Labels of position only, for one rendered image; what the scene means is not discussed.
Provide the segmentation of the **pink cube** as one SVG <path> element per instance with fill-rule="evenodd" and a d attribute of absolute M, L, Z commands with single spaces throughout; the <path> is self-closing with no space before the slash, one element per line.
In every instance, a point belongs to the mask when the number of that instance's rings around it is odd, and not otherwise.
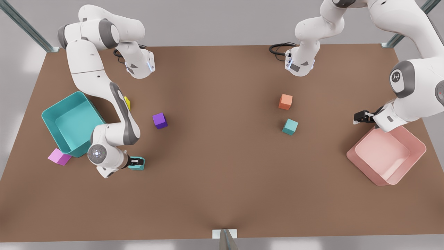
<path fill-rule="evenodd" d="M 58 148 L 55 148 L 54 151 L 49 155 L 48 159 L 61 166 L 65 166 L 71 159 L 71 155 L 66 155 L 62 153 Z"/>

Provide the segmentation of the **orange cube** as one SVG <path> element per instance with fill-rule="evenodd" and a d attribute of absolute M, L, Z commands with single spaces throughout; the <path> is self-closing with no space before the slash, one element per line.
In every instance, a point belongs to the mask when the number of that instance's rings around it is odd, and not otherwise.
<path fill-rule="evenodd" d="M 289 110 L 292 106 L 293 96 L 282 94 L 279 100 L 279 109 Z"/>

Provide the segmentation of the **teal plastic bin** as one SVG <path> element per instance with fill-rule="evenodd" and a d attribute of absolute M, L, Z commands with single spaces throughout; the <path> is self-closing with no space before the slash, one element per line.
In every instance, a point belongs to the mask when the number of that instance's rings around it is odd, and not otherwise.
<path fill-rule="evenodd" d="M 47 108 L 41 117 L 60 151 L 75 158 L 87 153 L 94 128 L 106 123 L 80 91 Z"/>

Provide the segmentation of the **pink plastic bin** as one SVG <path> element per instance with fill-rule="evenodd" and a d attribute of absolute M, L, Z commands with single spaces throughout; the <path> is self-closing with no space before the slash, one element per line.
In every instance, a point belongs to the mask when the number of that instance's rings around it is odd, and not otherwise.
<path fill-rule="evenodd" d="M 397 184 L 426 150 L 404 126 L 387 133 L 371 128 L 346 156 L 375 185 L 386 186 Z"/>

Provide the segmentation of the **silver frame post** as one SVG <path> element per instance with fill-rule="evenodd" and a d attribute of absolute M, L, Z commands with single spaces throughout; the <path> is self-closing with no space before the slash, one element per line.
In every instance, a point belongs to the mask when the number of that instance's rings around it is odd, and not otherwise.
<path fill-rule="evenodd" d="M 444 53 L 444 37 L 428 17 L 441 1 L 426 0 L 419 7 L 415 0 L 383 0 L 378 9 L 383 14 L 373 15 L 372 20 L 374 24 L 380 24 L 381 30 L 395 35 L 381 46 L 394 48 L 403 38 L 409 38 L 423 56 Z"/>
<path fill-rule="evenodd" d="M 234 241 L 237 238 L 237 229 L 212 230 L 212 239 L 219 239 L 219 250 L 238 250 Z"/>
<path fill-rule="evenodd" d="M 44 51 L 47 53 L 59 52 L 60 48 L 52 46 L 7 0 L 0 0 L 0 9 Z"/>

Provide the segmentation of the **purple cube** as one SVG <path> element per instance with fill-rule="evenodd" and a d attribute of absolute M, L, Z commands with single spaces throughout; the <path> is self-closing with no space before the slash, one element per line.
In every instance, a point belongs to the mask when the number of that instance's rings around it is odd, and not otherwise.
<path fill-rule="evenodd" d="M 162 128 L 168 127 L 168 123 L 165 119 L 165 115 L 163 112 L 153 115 L 152 119 L 154 122 L 154 126 L 157 129 L 162 129 Z"/>

